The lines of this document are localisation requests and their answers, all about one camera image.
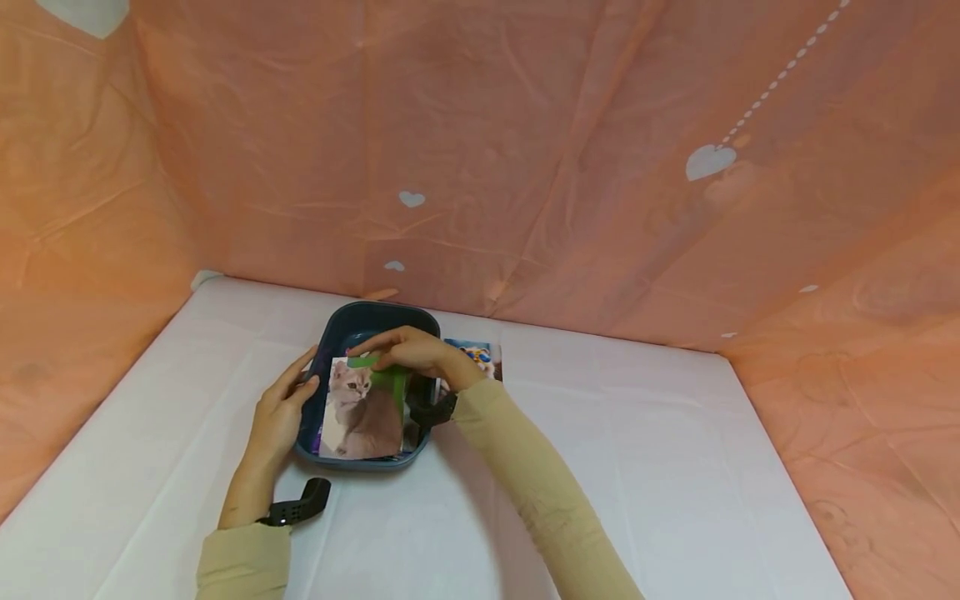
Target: cat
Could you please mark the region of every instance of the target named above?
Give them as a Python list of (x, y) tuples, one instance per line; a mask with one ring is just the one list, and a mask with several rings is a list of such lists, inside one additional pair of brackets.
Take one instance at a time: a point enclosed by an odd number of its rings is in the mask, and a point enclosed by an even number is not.
[(351, 369), (347, 361), (338, 361), (333, 364), (333, 374), (330, 377), (330, 391), (326, 395), (326, 403), (333, 404), (337, 422), (347, 425), (348, 412), (367, 397), (371, 387), (372, 371), (367, 369)]
[(390, 390), (371, 386), (372, 370), (338, 362), (330, 379), (334, 415), (347, 432), (335, 453), (341, 458), (393, 456), (400, 451), (402, 415)]

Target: dotted line pattern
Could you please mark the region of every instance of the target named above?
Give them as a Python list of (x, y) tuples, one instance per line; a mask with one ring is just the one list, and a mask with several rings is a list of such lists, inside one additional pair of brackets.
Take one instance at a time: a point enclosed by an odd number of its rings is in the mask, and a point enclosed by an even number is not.
[(767, 85), (766, 90), (764, 90), (764, 92), (760, 94), (760, 97), (756, 100), (756, 102), (754, 102), (750, 106), (749, 110), (743, 113), (743, 118), (737, 121), (736, 126), (733, 127), (729, 133), (727, 133), (727, 135), (723, 138), (723, 140), (721, 140), (722, 143), (720, 143), (717, 146), (718, 150), (720, 148), (723, 148), (724, 144), (730, 141), (731, 136), (739, 132), (740, 129), (747, 124), (747, 120), (749, 120), (750, 117), (754, 116), (754, 111), (760, 108), (760, 106), (763, 104), (763, 101), (770, 97), (770, 92), (777, 89), (777, 87), (780, 86), (780, 82), (786, 79), (786, 76), (790, 72), (790, 70), (793, 69), (793, 67), (797, 66), (797, 60), (800, 60), (803, 57), (805, 57), (806, 53), (813, 46), (813, 44), (817, 43), (817, 36), (823, 35), (827, 31), (829, 24), (835, 21), (836, 18), (840, 16), (840, 11), (844, 10), (849, 4), (850, 4), (850, 0), (840, 0), (840, 6), (838, 6), (835, 11), (829, 14), (826, 21), (820, 24), (820, 27), (817, 28), (816, 33), (810, 36), (810, 38), (806, 41), (806, 45), (797, 51), (797, 54), (795, 55), (795, 57), (786, 64), (786, 67), (784, 67), (784, 69), (778, 74), (777, 78), (774, 79), (772, 82), (770, 82), (769, 85)]

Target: blue plastic tray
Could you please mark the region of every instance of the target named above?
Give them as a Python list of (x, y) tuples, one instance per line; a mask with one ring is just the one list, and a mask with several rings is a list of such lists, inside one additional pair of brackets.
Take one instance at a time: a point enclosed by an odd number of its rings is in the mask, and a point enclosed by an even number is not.
[[(420, 444), (412, 452), (388, 459), (345, 461), (317, 455), (316, 441), (324, 422), (326, 392), (330, 381), (330, 361), (344, 356), (347, 348), (356, 347), (372, 336), (395, 327), (410, 325), (430, 335), (440, 337), (440, 325), (430, 313), (412, 306), (388, 302), (352, 302), (340, 307), (326, 324), (320, 339), (317, 357), (310, 367), (310, 376), (320, 376), (320, 387), (303, 405), (300, 434), (296, 449), (304, 459), (325, 468), (358, 471), (387, 471), (409, 466), (430, 441), (430, 432), (420, 438)], [(423, 402), (430, 402), (437, 391), (437, 380), (429, 379), (424, 385), (411, 389), (410, 394), (420, 394)]]

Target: white table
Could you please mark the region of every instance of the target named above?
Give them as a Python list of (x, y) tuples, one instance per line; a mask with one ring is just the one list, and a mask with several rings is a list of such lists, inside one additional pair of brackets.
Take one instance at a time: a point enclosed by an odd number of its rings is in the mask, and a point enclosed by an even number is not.
[[(0, 527), (0, 595), (193, 597), (253, 405), (348, 301), (204, 284)], [(725, 359), (434, 315), (445, 336), (502, 345), (508, 389), (569, 462), (648, 599), (850, 598)], [(290, 466), (277, 498), (299, 497), (317, 474)], [(400, 474), (324, 476), (326, 512), (294, 534), (289, 600), (555, 597), (455, 425)]]

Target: finger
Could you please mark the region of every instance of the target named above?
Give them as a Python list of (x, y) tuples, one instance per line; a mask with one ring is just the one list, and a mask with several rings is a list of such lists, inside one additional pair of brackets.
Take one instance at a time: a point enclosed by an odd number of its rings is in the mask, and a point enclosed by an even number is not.
[(391, 352), (387, 352), (386, 354), (381, 356), (379, 359), (377, 359), (377, 361), (373, 364), (373, 370), (383, 371), (384, 369), (392, 367), (395, 364), (396, 364), (396, 358), (394, 358), (394, 355)]
[(303, 404), (313, 397), (317, 393), (317, 388), (320, 387), (320, 378), (317, 375), (314, 375), (306, 380), (306, 383), (297, 388), (295, 392), (290, 394), (285, 402), (290, 402), (291, 404), (300, 408)]
[(369, 340), (361, 344), (356, 348), (351, 348), (347, 356), (360, 356), (364, 352), (369, 352), (371, 350), (382, 348), (384, 346), (392, 346), (394, 344), (399, 344), (403, 341), (403, 332), (397, 329), (391, 329), (390, 331), (384, 331), (374, 335)]
[(276, 380), (274, 385), (270, 386), (271, 392), (286, 392), (290, 389), (296, 381), (300, 372), (303, 371), (307, 365), (310, 364), (310, 360), (317, 354), (317, 347), (311, 346), (310, 349), (305, 352), (300, 358), (295, 360), (293, 363), (287, 367), (280, 377)]
[(297, 386), (300, 386), (306, 383), (306, 378), (307, 378), (307, 375), (309, 374), (310, 374), (310, 371), (301, 371), (300, 374), (297, 375), (297, 379), (293, 382), (293, 384), (289, 388), (287, 388), (287, 393), (286, 393), (286, 396), (284, 397), (287, 397), (290, 394), (292, 394), (294, 390), (297, 389)]

